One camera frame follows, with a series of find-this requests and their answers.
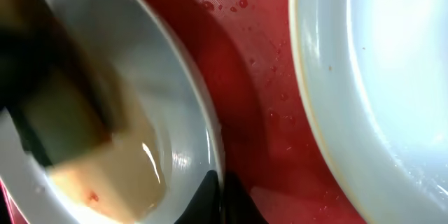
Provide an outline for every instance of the white bowl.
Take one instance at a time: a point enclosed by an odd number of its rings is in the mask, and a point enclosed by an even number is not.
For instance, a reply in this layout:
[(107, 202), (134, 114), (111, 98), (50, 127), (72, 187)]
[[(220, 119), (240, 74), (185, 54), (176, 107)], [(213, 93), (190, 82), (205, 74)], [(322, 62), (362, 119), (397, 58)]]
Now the white bowl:
[(314, 137), (369, 223), (448, 221), (448, 0), (290, 0)]
[[(136, 88), (157, 132), (167, 191), (140, 223), (174, 223), (208, 171), (223, 185), (220, 127), (206, 86), (182, 43), (142, 0), (46, 0), (88, 55), (106, 55)], [(103, 223), (61, 195), (0, 117), (0, 176), (30, 223)]]

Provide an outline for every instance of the plate rim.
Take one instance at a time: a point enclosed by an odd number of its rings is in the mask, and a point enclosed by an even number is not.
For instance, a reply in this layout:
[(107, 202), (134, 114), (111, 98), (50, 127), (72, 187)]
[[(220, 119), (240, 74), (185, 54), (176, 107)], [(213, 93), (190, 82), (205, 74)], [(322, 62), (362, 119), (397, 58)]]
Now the plate rim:
[(176, 58), (179, 60), (188, 82), (195, 94), (196, 100), (201, 108), (201, 114), (204, 117), (207, 134), (210, 136), (210, 142), (213, 154), (216, 158), (216, 172), (218, 174), (218, 182), (221, 192), (224, 189), (224, 173), (225, 171), (225, 151), (221, 136), (221, 126), (216, 114), (210, 93), (205, 84), (200, 70), (194, 63), (190, 52), (183, 44), (182, 40), (177, 36), (176, 32), (162, 19), (157, 11), (150, 7), (145, 0), (135, 0), (140, 8), (154, 21), (157, 28), (162, 33), (164, 39), (168, 42), (173, 50)]
[(307, 120), (315, 142), (317, 143), (318, 149), (322, 154), (325, 163), (327, 164), (331, 174), (335, 178), (338, 186), (342, 189), (343, 193), (349, 199), (350, 203), (361, 215), (361, 217), (368, 223), (374, 223), (374, 218), (368, 214), (366, 209), (361, 206), (355, 192), (350, 189), (349, 184), (345, 180), (343, 174), (341, 174), (338, 166), (333, 162), (333, 157), (328, 150), (326, 140), (323, 138), (319, 124), (317, 123), (316, 116), (314, 115), (314, 110), (311, 102), (311, 98), (308, 92), (307, 82), (305, 78), (304, 71), (304, 58), (303, 53), (301, 53), (301, 35), (300, 35), (300, 21), (299, 21), (299, 2), (300, 0), (289, 0), (288, 2), (288, 15), (289, 15), (289, 30), (291, 39), (291, 49), (295, 70), (295, 77), (297, 79), (297, 84), (299, 87), (300, 98), (302, 100), (302, 105), (307, 115)]

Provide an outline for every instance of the red speck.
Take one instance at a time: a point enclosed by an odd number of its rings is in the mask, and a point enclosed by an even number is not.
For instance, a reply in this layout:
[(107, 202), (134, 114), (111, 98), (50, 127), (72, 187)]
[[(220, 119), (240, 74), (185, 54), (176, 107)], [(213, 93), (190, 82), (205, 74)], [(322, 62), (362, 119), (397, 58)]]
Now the red speck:
[(283, 94), (280, 95), (280, 100), (282, 100), (282, 101), (286, 101), (286, 100), (288, 100), (288, 99), (289, 99), (288, 94), (283, 93)]
[(99, 201), (98, 195), (95, 192), (90, 192), (90, 194), (89, 194), (89, 201), (92, 201), (92, 200), (94, 200), (96, 202)]
[(203, 1), (202, 2), (202, 7), (204, 7), (204, 9), (208, 10), (208, 11), (214, 11), (215, 10), (215, 6), (210, 3), (209, 1)]
[(247, 7), (247, 0), (239, 0), (239, 6), (241, 7), (241, 8), (245, 8), (245, 7)]

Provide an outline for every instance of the dark object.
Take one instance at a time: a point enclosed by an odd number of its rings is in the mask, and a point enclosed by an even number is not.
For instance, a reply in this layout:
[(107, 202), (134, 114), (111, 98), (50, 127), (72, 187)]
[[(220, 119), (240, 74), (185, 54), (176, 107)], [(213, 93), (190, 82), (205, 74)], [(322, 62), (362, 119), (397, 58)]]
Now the dark object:
[(0, 110), (22, 101), (48, 75), (51, 55), (35, 36), (0, 28)]
[(227, 173), (224, 189), (225, 220), (229, 224), (267, 224), (234, 173)]
[(216, 171), (209, 171), (202, 180), (187, 209), (175, 224), (215, 224), (220, 223), (221, 193)]
[(227, 224), (267, 224), (236, 174), (227, 173), (223, 200), (216, 171), (209, 171), (187, 209), (175, 224), (219, 224), (225, 209)]
[(1, 190), (0, 194), (0, 223), (11, 223), (11, 219), (9, 218), (8, 206), (6, 205), (5, 195), (1, 193)]

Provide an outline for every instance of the red tray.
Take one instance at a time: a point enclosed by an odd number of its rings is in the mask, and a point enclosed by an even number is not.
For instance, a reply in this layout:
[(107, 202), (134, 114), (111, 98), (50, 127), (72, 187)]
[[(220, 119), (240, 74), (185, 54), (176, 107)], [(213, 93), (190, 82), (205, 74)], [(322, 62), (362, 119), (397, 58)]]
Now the red tray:
[[(293, 69), (288, 0), (147, 2), (199, 66), (223, 127), (227, 169), (266, 220), (363, 223), (309, 128)], [(12, 213), (18, 216), (15, 207)]]

